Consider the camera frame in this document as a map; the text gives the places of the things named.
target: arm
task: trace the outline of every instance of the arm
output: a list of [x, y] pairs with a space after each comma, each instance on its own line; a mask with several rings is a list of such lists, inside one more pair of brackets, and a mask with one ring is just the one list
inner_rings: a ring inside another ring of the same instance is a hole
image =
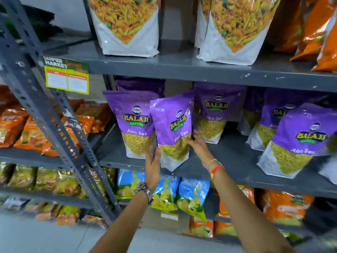
[[[202, 164], [211, 172], [220, 164], [207, 148], [200, 132], [194, 131], [195, 140], [186, 138], [199, 156]], [[230, 220], [247, 253], [295, 252], [283, 235], [272, 225], [263, 213], [249, 200], [223, 169], [214, 175], [214, 185], [230, 215]]]
[[[160, 156], [160, 148], [157, 148], [154, 160], [151, 149], [147, 150], [145, 184], [151, 192], [154, 192], [160, 179]], [[148, 205], [149, 199], [145, 192], [139, 191], [135, 194], [89, 253], [126, 253]]]

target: orange thread bracelet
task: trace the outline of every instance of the orange thread bracelet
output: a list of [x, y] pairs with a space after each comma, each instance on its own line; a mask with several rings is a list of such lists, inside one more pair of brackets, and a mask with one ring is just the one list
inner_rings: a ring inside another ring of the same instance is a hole
[[211, 171], [211, 179], [212, 179], [212, 181], [213, 181], [213, 179], [214, 179], [214, 175], [215, 175], [215, 173], [218, 171], [218, 169], [223, 169], [223, 170], [225, 170], [225, 167], [224, 166], [217, 166], [217, 167], [215, 167], [212, 171]]

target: tiled floor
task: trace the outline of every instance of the tiled floor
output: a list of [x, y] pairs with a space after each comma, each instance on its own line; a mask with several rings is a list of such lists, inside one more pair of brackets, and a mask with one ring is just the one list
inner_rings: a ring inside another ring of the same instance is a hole
[[[0, 252], [87, 253], [103, 233], [98, 228], [57, 227], [55, 223], [0, 213]], [[133, 252], [242, 253], [242, 248], [144, 228], [131, 242], [128, 253]]]

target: metal watch strap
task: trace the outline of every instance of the metal watch strap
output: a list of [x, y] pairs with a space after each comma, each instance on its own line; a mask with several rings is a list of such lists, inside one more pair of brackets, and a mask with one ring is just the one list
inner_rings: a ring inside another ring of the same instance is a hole
[[152, 203], [153, 201], [153, 194], [151, 194], [151, 191], [150, 189], [146, 186], [146, 184], [144, 182], [140, 182], [138, 184], [138, 187], [136, 188], [136, 190], [134, 191], [134, 194], [138, 193], [139, 191], [143, 191], [145, 192], [145, 194], [147, 195], [148, 197], [148, 200], [149, 200], [149, 205]]

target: yellow-green chips packet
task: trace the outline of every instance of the yellow-green chips packet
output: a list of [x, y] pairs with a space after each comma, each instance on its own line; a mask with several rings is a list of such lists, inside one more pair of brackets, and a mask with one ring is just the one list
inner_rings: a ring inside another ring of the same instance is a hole
[[203, 205], [210, 186], [210, 181], [182, 178], [176, 200], [178, 208], [207, 222]]
[[144, 182], [145, 172], [120, 169], [118, 171], [116, 199], [132, 199], [140, 182]]
[[175, 204], [180, 177], [160, 175], [158, 186], [153, 194], [151, 208], [174, 211], [178, 210]]

